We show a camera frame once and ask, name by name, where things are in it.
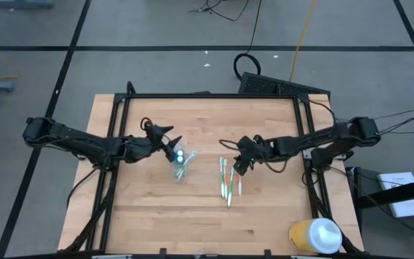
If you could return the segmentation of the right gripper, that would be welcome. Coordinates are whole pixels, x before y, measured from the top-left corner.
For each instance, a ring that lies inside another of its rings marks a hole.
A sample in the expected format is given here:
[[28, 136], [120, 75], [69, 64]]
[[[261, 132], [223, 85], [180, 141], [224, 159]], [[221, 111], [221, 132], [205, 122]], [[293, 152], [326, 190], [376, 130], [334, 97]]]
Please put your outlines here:
[[252, 139], [244, 136], [237, 143], [239, 155], [236, 156], [233, 168], [240, 176], [243, 176], [249, 168], [253, 168], [255, 163], [263, 163], [265, 156], [263, 148], [265, 140], [260, 135], [255, 135]]

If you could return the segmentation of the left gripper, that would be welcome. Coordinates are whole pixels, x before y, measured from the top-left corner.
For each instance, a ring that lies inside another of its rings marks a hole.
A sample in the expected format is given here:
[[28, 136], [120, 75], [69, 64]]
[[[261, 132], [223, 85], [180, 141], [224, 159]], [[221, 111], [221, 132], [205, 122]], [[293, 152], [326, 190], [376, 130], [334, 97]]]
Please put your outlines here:
[[138, 144], [142, 148], [140, 155], [143, 158], [148, 158], [151, 154], [162, 150], [169, 162], [173, 162], [175, 158], [174, 148], [177, 146], [182, 136], [170, 139], [166, 134], [172, 130], [173, 126], [159, 126], [152, 121], [141, 121], [140, 127], [146, 133], [146, 137]]

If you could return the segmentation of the clear acrylic organizer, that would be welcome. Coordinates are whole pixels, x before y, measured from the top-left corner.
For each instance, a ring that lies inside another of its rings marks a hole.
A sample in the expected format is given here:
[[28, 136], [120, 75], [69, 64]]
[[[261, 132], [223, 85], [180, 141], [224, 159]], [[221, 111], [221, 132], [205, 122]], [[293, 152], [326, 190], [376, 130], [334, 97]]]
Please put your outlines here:
[[175, 181], [180, 182], [186, 177], [188, 164], [195, 156], [195, 151], [186, 152], [182, 145], [175, 146], [175, 158], [172, 165], [172, 176]]

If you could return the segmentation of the black mesh computer case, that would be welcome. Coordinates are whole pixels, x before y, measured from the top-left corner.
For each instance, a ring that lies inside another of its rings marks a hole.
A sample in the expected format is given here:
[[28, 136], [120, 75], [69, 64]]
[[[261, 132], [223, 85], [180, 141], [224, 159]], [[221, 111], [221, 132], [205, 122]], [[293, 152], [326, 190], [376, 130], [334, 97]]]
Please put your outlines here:
[[313, 88], [310, 86], [282, 81], [253, 73], [245, 72], [242, 75], [239, 94], [277, 94], [277, 95], [298, 95], [298, 94], [325, 94], [330, 97], [331, 92]]

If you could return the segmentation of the yellow wipes canister white lid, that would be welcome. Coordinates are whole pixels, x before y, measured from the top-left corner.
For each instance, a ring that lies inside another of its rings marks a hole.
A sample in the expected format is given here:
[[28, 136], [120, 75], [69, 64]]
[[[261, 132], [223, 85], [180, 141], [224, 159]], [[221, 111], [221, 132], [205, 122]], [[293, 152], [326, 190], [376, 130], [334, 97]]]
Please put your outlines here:
[[322, 254], [337, 253], [343, 240], [338, 225], [327, 218], [296, 222], [291, 225], [288, 235], [297, 249]]

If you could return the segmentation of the black equipment cart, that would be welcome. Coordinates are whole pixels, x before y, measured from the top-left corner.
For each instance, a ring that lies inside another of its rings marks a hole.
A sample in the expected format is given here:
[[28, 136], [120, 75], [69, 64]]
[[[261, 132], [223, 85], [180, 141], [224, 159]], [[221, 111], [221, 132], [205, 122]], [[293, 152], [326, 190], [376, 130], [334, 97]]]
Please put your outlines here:
[[[364, 194], [383, 191], [377, 171], [355, 167], [351, 169], [351, 174], [354, 205], [355, 200]], [[390, 204], [368, 209], [354, 208], [368, 253], [414, 259], [414, 217], [394, 218]]]

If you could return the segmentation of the black stand bar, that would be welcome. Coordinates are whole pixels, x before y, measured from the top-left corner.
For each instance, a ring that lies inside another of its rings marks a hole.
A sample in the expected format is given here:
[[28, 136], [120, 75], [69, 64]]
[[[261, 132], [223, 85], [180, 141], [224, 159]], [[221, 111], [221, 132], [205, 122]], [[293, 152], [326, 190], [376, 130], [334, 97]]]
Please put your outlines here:
[[401, 201], [414, 199], [414, 183], [398, 186], [386, 191], [379, 191], [373, 194], [364, 194], [355, 200], [357, 209], [368, 209], [374, 206], [392, 204]]

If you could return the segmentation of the white booklet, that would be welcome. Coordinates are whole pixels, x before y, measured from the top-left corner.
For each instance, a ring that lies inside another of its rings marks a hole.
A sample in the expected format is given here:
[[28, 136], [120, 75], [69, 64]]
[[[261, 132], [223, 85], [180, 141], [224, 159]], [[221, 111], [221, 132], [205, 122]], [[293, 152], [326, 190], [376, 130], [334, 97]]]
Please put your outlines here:
[[[383, 191], [414, 183], [414, 176], [411, 172], [383, 173], [377, 175], [377, 179]], [[414, 217], [414, 199], [392, 203], [390, 209], [395, 218]]]

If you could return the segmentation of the black aluminium table frame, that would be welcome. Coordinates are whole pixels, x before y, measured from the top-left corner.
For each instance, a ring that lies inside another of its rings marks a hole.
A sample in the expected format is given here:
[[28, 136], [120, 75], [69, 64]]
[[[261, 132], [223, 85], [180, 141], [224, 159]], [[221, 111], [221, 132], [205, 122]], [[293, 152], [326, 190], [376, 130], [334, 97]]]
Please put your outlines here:
[[184, 180], [173, 179], [173, 169], [163, 153], [135, 164], [122, 163], [111, 210], [105, 251], [112, 254], [168, 255], [292, 255], [290, 226], [311, 217], [310, 200], [301, 181], [301, 157], [271, 168], [256, 165], [234, 181], [231, 207], [220, 195], [219, 159], [234, 159], [234, 151], [220, 140], [243, 136], [265, 138], [296, 136], [309, 129], [330, 127], [328, 98], [311, 98], [310, 116], [305, 106], [292, 99], [238, 96], [139, 98], [129, 104], [128, 114], [111, 94], [98, 94], [89, 106], [85, 131], [106, 136], [111, 118], [115, 135], [141, 135], [140, 121], [173, 126], [170, 138], [180, 140], [196, 156], [188, 164]]

